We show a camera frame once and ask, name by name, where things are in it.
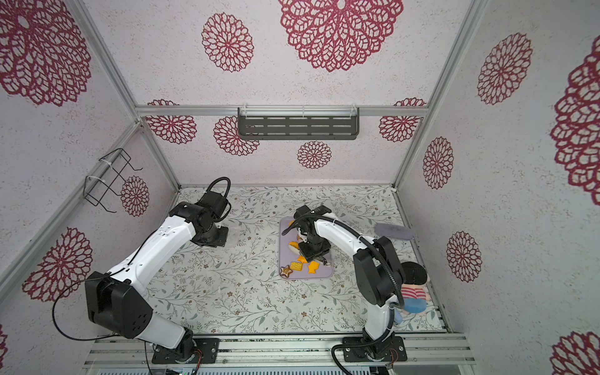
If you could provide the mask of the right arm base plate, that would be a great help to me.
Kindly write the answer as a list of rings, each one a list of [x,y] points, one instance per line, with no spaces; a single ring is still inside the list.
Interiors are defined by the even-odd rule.
[[[395,333],[379,344],[371,345],[367,345],[363,337],[345,337],[342,350],[347,363],[396,363],[408,359],[404,341]]]

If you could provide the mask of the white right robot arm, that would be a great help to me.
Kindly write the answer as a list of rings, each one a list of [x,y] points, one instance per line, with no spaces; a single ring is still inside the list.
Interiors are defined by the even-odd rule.
[[[380,356],[392,345],[395,310],[405,305],[401,290],[406,273],[391,240],[360,234],[326,206],[298,208],[281,234],[290,231],[302,236],[298,250],[308,261],[329,253],[332,246],[353,261],[356,284],[367,303],[367,321],[362,341],[346,346],[365,348],[371,356]]]

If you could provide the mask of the yellow waffle square cookie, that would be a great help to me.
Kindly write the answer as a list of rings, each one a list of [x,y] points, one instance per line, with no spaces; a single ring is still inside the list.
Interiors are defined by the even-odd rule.
[[[303,270],[303,264],[301,262],[291,262],[290,269],[301,272]]]

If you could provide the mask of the grey slotted wall shelf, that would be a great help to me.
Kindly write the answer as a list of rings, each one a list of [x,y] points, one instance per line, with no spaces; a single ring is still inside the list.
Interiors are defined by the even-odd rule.
[[[359,109],[340,111],[237,110],[237,131],[245,141],[352,141],[359,135]]]

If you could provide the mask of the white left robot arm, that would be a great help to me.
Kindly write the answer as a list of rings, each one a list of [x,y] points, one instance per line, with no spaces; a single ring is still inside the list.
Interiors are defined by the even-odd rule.
[[[183,245],[222,247],[228,228],[220,222],[231,204],[225,194],[205,192],[196,203],[181,202],[142,245],[106,273],[84,282],[87,315],[92,323],[127,339],[148,342],[171,362],[198,355],[193,332],[159,315],[145,300],[149,282]]]

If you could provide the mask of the clear resealable bag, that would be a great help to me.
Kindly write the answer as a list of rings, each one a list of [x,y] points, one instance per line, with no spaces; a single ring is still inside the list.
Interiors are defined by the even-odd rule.
[[[234,248],[246,245],[250,234],[243,227],[227,227],[227,238],[224,248]]]

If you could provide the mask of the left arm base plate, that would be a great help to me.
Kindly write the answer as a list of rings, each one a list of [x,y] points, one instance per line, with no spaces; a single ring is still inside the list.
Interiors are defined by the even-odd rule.
[[[174,349],[155,345],[150,363],[155,365],[213,364],[217,360],[219,347],[220,339],[216,337],[186,339]]]

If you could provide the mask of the star chocolate cookie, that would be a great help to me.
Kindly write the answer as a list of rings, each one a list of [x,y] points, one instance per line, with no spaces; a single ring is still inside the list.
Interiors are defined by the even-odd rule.
[[[290,268],[289,265],[281,267],[281,269],[280,269],[280,276],[282,278],[289,279],[292,273],[293,273],[293,270]]]

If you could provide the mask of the grey fabric glasses case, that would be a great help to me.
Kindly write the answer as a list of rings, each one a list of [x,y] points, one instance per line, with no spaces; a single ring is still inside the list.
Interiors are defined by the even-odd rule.
[[[411,229],[396,224],[377,223],[374,230],[378,237],[394,238],[404,242],[412,241],[415,237]]]

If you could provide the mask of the lavender plastic tray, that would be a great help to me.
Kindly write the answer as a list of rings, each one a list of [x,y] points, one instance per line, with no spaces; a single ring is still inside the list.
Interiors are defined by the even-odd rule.
[[[279,270],[280,277],[286,281],[316,280],[330,278],[334,274],[333,252],[324,256],[326,265],[314,261],[306,261],[301,257],[299,250],[295,248],[300,243],[297,230],[290,231],[286,235],[281,232],[293,222],[292,217],[284,217],[279,226]]]

